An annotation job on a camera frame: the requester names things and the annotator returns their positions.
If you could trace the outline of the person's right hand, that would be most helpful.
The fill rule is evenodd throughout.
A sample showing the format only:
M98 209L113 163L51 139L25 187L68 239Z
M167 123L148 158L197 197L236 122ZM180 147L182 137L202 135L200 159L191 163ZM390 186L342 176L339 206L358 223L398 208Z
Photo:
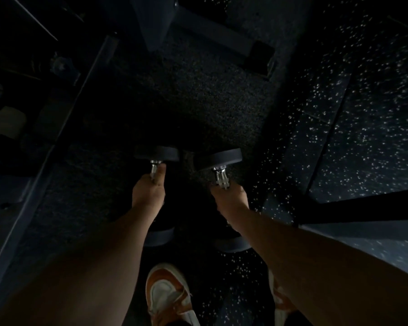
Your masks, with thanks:
M229 193L225 198L214 198L217 209L234 230L245 235L253 214L249 208L247 194L236 182L232 182L227 190Z

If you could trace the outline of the person's left hand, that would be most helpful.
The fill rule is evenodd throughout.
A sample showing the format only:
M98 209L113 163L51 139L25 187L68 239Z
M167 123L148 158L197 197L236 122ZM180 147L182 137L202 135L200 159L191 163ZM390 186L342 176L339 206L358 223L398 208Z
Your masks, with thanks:
M150 223L157 217L165 198L165 188L153 183L153 174L142 175L132 191L131 210Z

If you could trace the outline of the black dumbbell with chrome handle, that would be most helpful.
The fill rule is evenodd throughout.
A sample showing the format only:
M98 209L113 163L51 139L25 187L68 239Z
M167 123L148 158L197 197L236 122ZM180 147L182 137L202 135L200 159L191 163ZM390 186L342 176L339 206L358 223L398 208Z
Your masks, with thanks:
M227 166L240 163L243 159L240 148L212 153L199 153L193 157L193 166L196 171L211 170L217 186L227 190L230 179ZM204 222L205 234L212 246L223 253L244 252L250 249L250 244L236 232L227 220L217 210L216 203L211 203L212 210Z
M159 165L165 162L179 162L180 153L177 148L170 146L137 145L134 157L147 160L151 164L150 177L154 181ZM155 219L147 233L144 247L164 246L174 238L174 221L165 215L165 208L162 208L161 212L161 219Z

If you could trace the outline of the person's left forearm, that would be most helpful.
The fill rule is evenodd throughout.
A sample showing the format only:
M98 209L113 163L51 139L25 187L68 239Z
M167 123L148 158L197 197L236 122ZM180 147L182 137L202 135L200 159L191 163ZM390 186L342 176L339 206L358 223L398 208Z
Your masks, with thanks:
M0 311L0 326L122 326L157 211L134 207L56 259Z

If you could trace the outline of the person's right forearm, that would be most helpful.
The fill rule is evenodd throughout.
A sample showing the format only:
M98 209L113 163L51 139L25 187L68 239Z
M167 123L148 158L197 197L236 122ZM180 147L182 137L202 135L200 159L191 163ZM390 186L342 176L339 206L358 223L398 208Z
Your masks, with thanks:
M402 270L246 207L225 217L314 326L408 326L408 274Z

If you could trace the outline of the orange and white sneaker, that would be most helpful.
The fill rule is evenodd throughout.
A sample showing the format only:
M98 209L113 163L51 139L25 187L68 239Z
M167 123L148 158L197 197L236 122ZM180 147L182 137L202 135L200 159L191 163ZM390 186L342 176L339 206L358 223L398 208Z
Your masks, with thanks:
M200 326L184 275L170 263L148 273L145 294L151 326Z
M287 318L298 309L288 298L282 286L278 284L271 269L268 269L268 283L275 304L274 326L284 326Z

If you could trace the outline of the dark metal floor bar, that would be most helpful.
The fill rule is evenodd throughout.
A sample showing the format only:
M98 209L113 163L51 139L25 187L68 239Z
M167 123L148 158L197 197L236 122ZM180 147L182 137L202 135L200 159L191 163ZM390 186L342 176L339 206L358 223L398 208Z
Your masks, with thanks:
M327 203L304 197L293 215L300 225L408 220L408 190Z

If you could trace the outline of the dark metal rack frame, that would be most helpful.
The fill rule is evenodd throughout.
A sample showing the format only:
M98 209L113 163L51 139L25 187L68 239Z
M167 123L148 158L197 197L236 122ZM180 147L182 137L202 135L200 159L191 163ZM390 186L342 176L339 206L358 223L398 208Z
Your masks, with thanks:
M119 40L105 36L80 56L55 53L41 77L13 74L10 107L25 116L22 125L0 120L0 284L16 248L33 219L51 181L51 169L73 130L86 86L100 76Z

